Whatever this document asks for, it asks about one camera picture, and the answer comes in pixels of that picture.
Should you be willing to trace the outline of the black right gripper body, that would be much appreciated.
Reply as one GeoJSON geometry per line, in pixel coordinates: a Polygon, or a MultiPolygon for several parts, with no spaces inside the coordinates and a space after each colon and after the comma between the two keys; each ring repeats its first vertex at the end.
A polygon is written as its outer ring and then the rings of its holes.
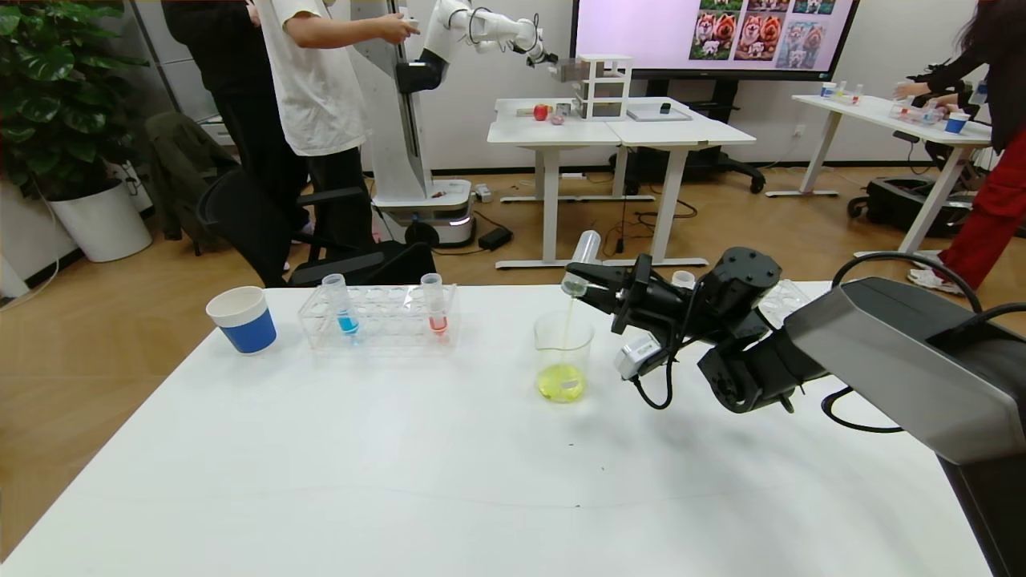
{"type": "Polygon", "coordinates": [[[641,253],[616,290],[611,332],[634,326],[652,335],[674,335],[685,325],[686,310],[695,291],[677,286],[657,274],[653,258],[641,253]]]}

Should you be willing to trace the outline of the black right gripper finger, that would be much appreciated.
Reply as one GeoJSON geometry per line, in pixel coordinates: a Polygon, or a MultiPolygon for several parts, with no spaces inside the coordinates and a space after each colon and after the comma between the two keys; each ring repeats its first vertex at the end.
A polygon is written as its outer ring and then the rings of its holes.
{"type": "Polygon", "coordinates": [[[578,301],[604,314],[611,315],[619,310],[620,292],[618,288],[588,285],[582,295],[578,296],[578,301]]]}
{"type": "Polygon", "coordinates": [[[616,288],[629,277],[631,268],[627,266],[611,266],[574,260],[565,267],[567,275],[564,280],[574,285],[600,286],[600,288],[616,288]]]}

